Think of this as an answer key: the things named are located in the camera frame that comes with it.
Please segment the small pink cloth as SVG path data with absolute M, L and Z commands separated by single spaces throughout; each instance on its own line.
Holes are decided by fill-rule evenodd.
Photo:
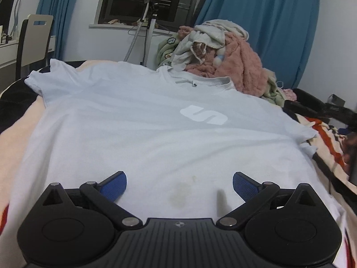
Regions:
M 286 100 L 290 100 L 290 101 L 297 100 L 297 95 L 294 93 L 292 89 L 282 89 L 282 92 L 284 93 Z

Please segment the pink fluffy blanket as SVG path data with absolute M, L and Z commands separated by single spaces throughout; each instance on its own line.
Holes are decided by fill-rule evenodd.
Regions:
M 235 88 L 260 97 L 268 86 L 268 74 L 259 56 L 244 39 L 226 33 L 224 49 L 209 50 L 203 64 L 192 63 L 184 69 L 206 78 L 230 77 Z

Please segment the right blue curtain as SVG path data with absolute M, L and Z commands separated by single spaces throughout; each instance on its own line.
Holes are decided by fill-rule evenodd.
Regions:
M 316 32 L 320 0 L 205 0 L 196 23 L 232 21 L 249 33 L 263 67 L 286 88 L 302 79 Z

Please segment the blue curtain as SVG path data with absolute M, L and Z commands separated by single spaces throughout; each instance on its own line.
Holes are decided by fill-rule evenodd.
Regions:
M 39 0 L 37 14 L 52 15 L 52 35 L 56 37 L 54 58 L 62 60 L 76 0 Z
M 320 0 L 205 0 L 196 23 L 232 21 L 249 33 L 263 67 L 286 88 L 302 79 L 316 32 Z

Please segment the green printed blanket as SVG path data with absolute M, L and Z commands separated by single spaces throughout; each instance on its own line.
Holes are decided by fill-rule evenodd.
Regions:
M 169 38 L 159 43 L 157 54 L 156 54 L 156 67 L 171 64 L 171 57 L 175 52 L 175 49 L 179 45 L 181 39 L 178 33 L 174 33 Z

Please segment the white grey garment pile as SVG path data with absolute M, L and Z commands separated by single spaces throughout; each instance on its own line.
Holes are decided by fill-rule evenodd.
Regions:
M 181 41 L 169 66 L 179 71 L 192 63 L 203 64 L 209 50 L 224 49 L 226 33 L 233 33 L 245 41 L 249 39 L 249 32 L 240 25 L 222 19 L 205 21 L 194 27 L 180 26 L 177 33 Z

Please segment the white dressing table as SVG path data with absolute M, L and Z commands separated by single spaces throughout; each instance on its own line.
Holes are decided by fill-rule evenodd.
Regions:
M 55 43 L 56 37 L 51 36 L 48 53 L 54 51 Z M 4 91 L 8 86 L 16 81 L 15 72 L 17 49 L 18 41 L 10 41 L 8 44 L 1 45 L 1 91 Z

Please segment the white black chair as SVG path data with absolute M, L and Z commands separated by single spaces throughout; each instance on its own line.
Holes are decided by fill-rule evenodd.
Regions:
M 16 80 L 27 76 L 33 66 L 46 66 L 52 24 L 52 15 L 31 14 L 23 20 L 16 56 Z

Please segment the left blue curtain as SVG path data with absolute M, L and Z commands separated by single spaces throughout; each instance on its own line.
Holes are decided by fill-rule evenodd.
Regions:
M 52 15 L 52 35 L 56 37 L 54 58 L 62 60 L 76 0 L 39 0 L 37 14 Z

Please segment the wavy vanity mirror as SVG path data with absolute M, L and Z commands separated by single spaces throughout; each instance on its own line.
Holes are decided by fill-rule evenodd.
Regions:
M 1 0 L 1 45 L 13 39 L 19 23 L 21 0 Z

